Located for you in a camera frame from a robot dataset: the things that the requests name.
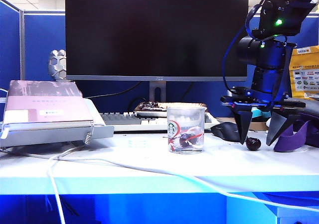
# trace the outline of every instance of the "white desk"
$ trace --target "white desk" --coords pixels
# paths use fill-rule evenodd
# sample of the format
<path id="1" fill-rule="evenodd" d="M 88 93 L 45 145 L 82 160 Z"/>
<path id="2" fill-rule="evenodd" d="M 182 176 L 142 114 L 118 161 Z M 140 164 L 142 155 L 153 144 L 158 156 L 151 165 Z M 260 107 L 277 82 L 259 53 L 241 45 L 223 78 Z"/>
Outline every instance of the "white desk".
<path id="1" fill-rule="evenodd" d="M 166 134 L 115 134 L 94 141 L 68 157 L 98 157 L 124 164 L 194 175 L 228 192 L 319 190 L 319 149 L 304 146 L 276 153 L 265 144 L 266 133 L 249 132 L 262 140 L 259 151 L 205 134 L 205 150 L 194 155 L 168 151 Z M 61 144 L 25 146 L 20 152 L 57 154 Z M 0 194 L 53 194 L 47 160 L 0 154 Z M 61 194 L 198 193 L 214 190 L 178 176 L 117 167 L 112 164 L 59 161 L 53 174 Z"/>

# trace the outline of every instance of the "glass cup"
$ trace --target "glass cup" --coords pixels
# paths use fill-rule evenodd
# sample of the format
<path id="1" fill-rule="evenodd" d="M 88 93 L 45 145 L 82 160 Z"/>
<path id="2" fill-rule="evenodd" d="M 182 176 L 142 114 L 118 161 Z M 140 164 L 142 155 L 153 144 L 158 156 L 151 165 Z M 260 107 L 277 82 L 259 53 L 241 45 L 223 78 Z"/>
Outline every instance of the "glass cup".
<path id="1" fill-rule="evenodd" d="M 200 153 L 204 146 L 205 107 L 168 107 L 168 149 L 173 153 Z"/>

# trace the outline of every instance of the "yellow package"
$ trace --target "yellow package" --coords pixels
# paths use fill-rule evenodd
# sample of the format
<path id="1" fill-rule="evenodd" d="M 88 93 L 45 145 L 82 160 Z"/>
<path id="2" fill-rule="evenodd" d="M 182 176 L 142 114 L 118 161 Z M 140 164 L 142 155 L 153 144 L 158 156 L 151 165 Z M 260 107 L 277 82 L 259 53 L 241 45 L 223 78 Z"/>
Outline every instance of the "yellow package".
<path id="1" fill-rule="evenodd" d="M 294 98 L 319 93 L 319 46 L 294 49 L 289 73 Z"/>

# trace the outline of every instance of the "black mouse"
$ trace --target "black mouse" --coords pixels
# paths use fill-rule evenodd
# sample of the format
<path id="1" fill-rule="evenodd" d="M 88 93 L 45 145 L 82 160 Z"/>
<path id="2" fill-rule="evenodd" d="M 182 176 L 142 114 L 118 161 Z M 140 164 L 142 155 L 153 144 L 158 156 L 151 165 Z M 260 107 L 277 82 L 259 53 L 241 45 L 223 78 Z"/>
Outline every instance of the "black mouse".
<path id="1" fill-rule="evenodd" d="M 226 141 L 240 142 L 237 125 L 232 122 L 224 122 L 210 128 L 211 132 Z"/>

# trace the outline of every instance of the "white keyboard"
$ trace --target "white keyboard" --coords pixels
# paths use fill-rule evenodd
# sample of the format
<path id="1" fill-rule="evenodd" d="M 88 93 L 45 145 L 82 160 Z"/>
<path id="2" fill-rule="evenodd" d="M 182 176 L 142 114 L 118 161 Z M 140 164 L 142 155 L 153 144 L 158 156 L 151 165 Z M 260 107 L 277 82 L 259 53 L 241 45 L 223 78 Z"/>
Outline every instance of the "white keyboard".
<path id="1" fill-rule="evenodd" d="M 137 117 L 133 112 L 130 113 L 101 113 L 106 125 L 114 126 L 114 131 L 156 131 L 167 130 L 166 117 Z M 210 113 L 205 113 L 205 129 L 220 122 Z"/>

